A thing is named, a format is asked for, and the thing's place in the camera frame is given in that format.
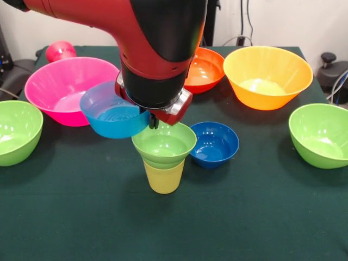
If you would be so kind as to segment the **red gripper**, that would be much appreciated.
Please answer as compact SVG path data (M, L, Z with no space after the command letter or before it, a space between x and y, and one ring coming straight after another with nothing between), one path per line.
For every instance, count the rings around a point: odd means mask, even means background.
M178 96L178 99L168 107L160 109L149 109L133 102L128 97L123 83L115 83L115 93L125 101L133 105L137 105L139 107L139 114L147 114L148 112L151 113L149 121L150 129L157 129L159 126L159 120L171 126L178 123L183 118L193 98L192 93L183 88Z

